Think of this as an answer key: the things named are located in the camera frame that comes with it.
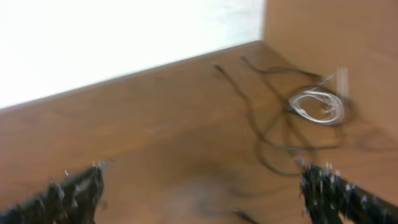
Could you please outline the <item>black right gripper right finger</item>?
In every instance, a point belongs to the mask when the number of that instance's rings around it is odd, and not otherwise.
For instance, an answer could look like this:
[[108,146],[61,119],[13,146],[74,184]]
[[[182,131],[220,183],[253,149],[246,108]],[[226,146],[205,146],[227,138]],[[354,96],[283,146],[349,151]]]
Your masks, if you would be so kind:
[[397,224],[397,206],[340,176],[331,168],[302,166],[300,193],[312,223]]

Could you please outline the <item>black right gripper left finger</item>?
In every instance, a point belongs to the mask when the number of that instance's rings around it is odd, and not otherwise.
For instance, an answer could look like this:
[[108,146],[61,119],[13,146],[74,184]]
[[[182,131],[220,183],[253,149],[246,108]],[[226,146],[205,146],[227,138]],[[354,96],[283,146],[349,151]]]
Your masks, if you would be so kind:
[[1,212],[1,224],[94,224],[103,191],[103,169],[93,165]]

